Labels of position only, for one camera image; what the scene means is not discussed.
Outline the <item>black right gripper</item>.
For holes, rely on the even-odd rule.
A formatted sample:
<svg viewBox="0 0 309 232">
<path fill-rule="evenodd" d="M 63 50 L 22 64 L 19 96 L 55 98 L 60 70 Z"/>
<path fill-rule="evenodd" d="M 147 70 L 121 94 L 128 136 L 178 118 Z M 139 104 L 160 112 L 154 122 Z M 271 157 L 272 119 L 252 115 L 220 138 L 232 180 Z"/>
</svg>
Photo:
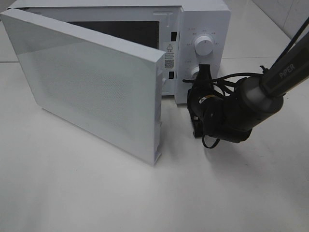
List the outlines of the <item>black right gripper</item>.
<svg viewBox="0 0 309 232">
<path fill-rule="evenodd" d="M 209 64 L 199 64 L 197 77 L 187 82 L 192 84 L 187 93 L 187 109 L 193 126 L 193 136 L 202 138 L 203 121 L 222 119 L 223 95 L 214 89 Z"/>
</svg>

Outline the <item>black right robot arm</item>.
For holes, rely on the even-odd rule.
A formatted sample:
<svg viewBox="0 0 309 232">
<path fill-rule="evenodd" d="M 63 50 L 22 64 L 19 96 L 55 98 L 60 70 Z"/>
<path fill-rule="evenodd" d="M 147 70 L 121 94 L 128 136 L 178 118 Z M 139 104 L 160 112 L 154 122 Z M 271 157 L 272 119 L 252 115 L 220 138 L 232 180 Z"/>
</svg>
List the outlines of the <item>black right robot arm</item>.
<svg viewBox="0 0 309 232">
<path fill-rule="evenodd" d="M 309 25 L 305 20 L 286 48 L 262 73 L 241 72 L 213 79 L 210 65 L 200 64 L 187 93 L 187 109 L 193 136 L 240 143 L 252 129 L 283 106 L 284 95 L 309 77 L 309 36 L 301 36 Z"/>
</svg>

